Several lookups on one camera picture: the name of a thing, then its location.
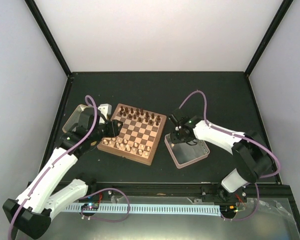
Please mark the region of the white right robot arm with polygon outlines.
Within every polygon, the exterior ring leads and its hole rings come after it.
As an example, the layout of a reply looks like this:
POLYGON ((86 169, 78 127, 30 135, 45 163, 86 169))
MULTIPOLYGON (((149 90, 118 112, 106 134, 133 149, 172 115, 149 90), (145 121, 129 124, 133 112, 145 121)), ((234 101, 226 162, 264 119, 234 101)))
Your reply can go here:
POLYGON ((229 152, 234 158, 234 169, 228 173, 217 188, 217 196, 222 201, 229 201, 239 188, 255 184, 265 176, 273 163, 273 153, 259 143, 260 135, 237 132, 218 126, 203 117, 186 116, 181 109, 175 109, 169 120, 175 126, 170 133, 173 144, 188 144, 189 142, 205 141, 229 152))

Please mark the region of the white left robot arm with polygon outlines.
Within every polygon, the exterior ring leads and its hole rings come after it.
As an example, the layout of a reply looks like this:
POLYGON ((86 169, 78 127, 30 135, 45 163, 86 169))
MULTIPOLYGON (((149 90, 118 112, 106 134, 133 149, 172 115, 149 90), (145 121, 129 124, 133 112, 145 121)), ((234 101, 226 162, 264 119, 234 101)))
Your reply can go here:
POLYGON ((97 109, 79 105, 65 124, 64 134, 43 169, 16 198, 7 199, 2 208, 11 224, 36 240, 49 228, 52 220, 68 205, 79 199, 93 199, 96 179, 80 173, 67 186, 54 192, 68 170, 88 152, 92 143, 119 135, 123 123, 109 120, 112 106, 97 109))

